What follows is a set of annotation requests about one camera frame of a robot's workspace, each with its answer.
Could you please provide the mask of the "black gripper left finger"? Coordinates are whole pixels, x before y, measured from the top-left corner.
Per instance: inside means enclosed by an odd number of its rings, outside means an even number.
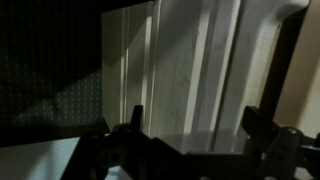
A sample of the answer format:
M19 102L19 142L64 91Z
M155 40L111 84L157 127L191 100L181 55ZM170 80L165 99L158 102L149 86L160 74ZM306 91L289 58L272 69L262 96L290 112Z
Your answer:
M134 107L131 121L109 135L89 132L81 136L61 180L104 180L120 166L133 180L184 180L183 156L158 138L141 130L143 106Z

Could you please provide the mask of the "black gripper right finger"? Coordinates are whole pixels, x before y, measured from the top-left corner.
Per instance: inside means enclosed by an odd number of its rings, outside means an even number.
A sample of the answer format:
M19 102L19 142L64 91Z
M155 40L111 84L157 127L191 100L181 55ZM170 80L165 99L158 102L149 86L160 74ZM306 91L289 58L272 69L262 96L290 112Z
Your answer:
M320 180L318 137L308 137L293 127L280 127L254 106L244 109L242 127L265 155L258 166L257 180L298 180L296 168L304 168L313 180Z

